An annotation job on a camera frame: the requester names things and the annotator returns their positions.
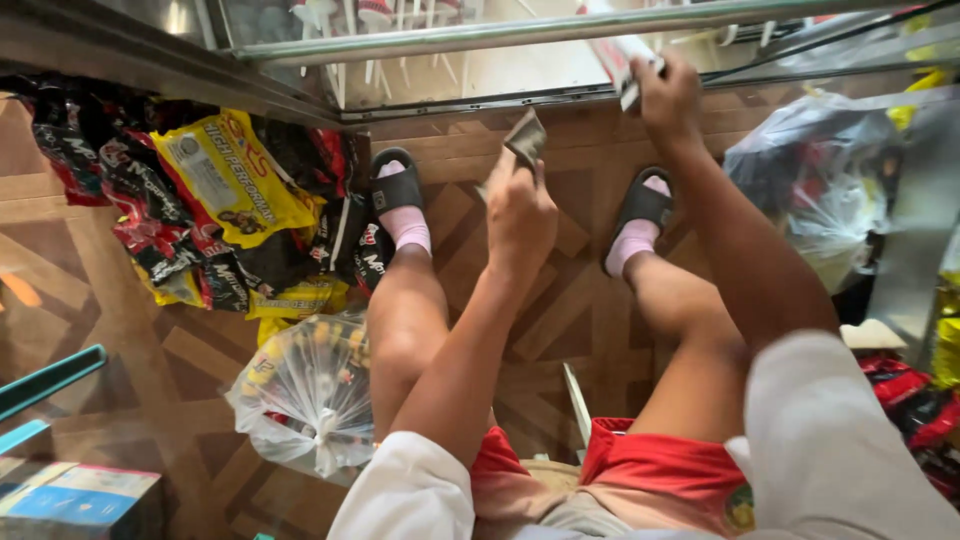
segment person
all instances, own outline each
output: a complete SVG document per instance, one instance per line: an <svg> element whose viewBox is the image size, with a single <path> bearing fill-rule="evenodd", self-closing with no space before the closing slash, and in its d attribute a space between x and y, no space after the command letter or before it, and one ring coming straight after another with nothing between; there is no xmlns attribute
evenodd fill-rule
<svg viewBox="0 0 960 540"><path fill-rule="evenodd" d="M416 166L388 151L372 188L397 250L368 312L382 445L329 538L957 538L960 516L887 421L817 276L709 155L695 69L665 62L661 74L634 63L665 170L631 185L600 261L678 343L649 403L635 420L594 419L575 492L533 480L491 404L507 333L557 233L543 164L504 152L491 172L489 261L449 330ZM671 191L715 286L653 252Z"/></svg>

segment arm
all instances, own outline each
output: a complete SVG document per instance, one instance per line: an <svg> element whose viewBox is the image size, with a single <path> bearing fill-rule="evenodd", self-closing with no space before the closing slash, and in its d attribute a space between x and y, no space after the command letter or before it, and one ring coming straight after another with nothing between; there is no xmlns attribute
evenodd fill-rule
<svg viewBox="0 0 960 540"><path fill-rule="evenodd" d="M469 467L487 417L507 333L557 236L557 207L504 149L487 181L490 260L437 356L397 413L391 432L413 431Z"/></svg>
<svg viewBox="0 0 960 540"><path fill-rule="evenodd" d="M747 345L758 352L802 329L838 334L840 325L820 279L707 151L696 69L677 56L664 58L664 78L649 65L634 63L643 120Z"/></svg>

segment hand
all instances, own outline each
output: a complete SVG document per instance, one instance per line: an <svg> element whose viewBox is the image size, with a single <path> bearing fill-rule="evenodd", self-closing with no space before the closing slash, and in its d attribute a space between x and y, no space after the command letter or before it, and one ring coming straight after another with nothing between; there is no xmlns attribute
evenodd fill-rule
<svg viewBox="0 0 960 540"><path fill-rule="evenodd" d="M506 148L487 180L487 268L507 279L526 296L557 239L557 205L543 183L543 161L534 175L516 168Z"/></svg>
<svg viewBox="0 0 960 540"><path fill-rule="evenodd" d="M630 66L640 85L640 115L650 139L662 154L691 145L702 146L700 75L679 55L664 51L662 75L654 65L636 58Z"/></svg>

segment cardboard box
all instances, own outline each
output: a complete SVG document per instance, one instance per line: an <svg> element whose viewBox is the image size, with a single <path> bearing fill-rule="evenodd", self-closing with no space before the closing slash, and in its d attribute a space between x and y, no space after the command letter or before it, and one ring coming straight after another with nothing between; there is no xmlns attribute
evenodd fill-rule
<svg viewBox="0 0 960 540"><path fill-rule="evenodd" d="M0 457L0 538L159 540L160 475Z"/></svg>

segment red shorts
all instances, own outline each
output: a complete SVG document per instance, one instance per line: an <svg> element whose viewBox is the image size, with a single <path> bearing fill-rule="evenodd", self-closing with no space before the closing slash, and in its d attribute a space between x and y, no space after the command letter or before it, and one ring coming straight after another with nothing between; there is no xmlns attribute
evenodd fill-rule
<svg viewBox="0 0 960 540"><path fill-rule="evenodd" d="M753 496L722 444L626 431L632 419L594 418L579 491L632 528L735 536L753 528ZM536 522L562 503L520 465L506 433L492 428L470 469L478 518Z"/></svg>

